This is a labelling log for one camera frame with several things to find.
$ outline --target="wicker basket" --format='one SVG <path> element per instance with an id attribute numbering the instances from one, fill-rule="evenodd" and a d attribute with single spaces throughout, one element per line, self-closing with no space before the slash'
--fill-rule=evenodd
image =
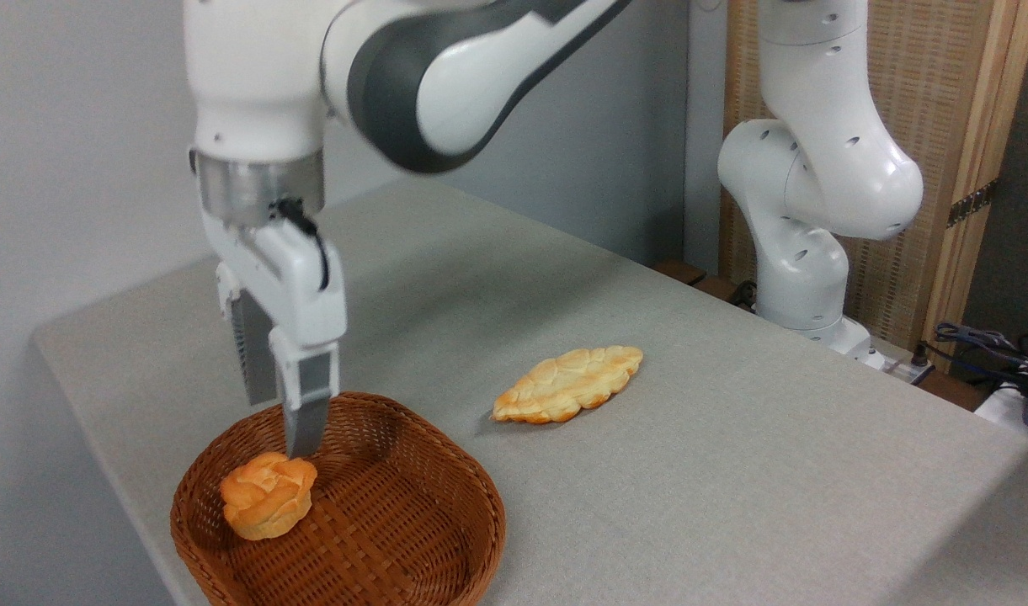
<path id="1" fill-rule="evenodd" d="M 218 484 L 284 452 L 282 407 L 230 427 L 180 479 L 170 514 L 179 556 L 213 604 L 475 604 L 495 574 L 506 513 L 483 468 L 381 395 L 330 401 L 309 513 L 247 541 L 222 518 Z"/>

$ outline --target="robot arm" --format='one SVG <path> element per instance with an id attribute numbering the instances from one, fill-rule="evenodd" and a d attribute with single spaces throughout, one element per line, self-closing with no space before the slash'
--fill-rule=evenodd
<path id="1" fill-rule="evenodd" d="M 309 218 L 325 116 L 404 169 L 455 169 L 629 1 L 185 0 L 191 161 L 222 315 L 249 401 L 282 392 L 290 456 L 319 448 L 346 330 L 337 250 Z"/>
<path id="2" fill-rule="evenodd" d="M 878 365 L 844 318 L 847 253 L 834 234 L 889 239 L 922 199 L 918 166 L 869 93 L 867 0 L 761 0 L 761 95 L 776 119 L 742 122 L 719 180 L 749 225 L 757 314 Z"/>

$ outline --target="table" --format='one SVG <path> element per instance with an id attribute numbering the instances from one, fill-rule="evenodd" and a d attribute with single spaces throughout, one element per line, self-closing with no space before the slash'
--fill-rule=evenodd
<path id="1" fill-rule="evenodd" d="M 509 526 L 486 604 L 1028 604 L 1028 440 L 513 212 L 407 179 L 321 215 L 342 386 L 476 457 Z M 245 403 L 213 258 L 36 342 L 176 601 L 180 476 Z M 560 426 L 489 420 L 567 349 L 640 372 Z"/>

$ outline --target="bread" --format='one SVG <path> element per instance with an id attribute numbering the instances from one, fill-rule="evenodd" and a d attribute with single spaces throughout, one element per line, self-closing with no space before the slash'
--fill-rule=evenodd
<path id="1" fill-rule="evenodd" d="M 541 361 L 495 400 L 491 419 L 526 423 L 562 423 L 583 407 L 594 409 L 626 387 L 640 367 L 640 349 L 575 349 Z"/>
<path id="2" fill-rule="evenodd" d="M 247 540 L 280 537 L 310 509 L 315 465 L 282 453 L 263 453 L 221 480 L 222 514 Z"/>

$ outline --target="oval bread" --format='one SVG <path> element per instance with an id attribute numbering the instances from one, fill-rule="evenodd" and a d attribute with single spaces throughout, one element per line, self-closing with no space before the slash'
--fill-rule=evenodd
<path id="1" fill-rule="evenodd" d="M 495 421 L 562 423 L 594 409 L 626 387 L 645 353 L 624 345 L 575 349 L 548 358 L 495 400 Z"/>

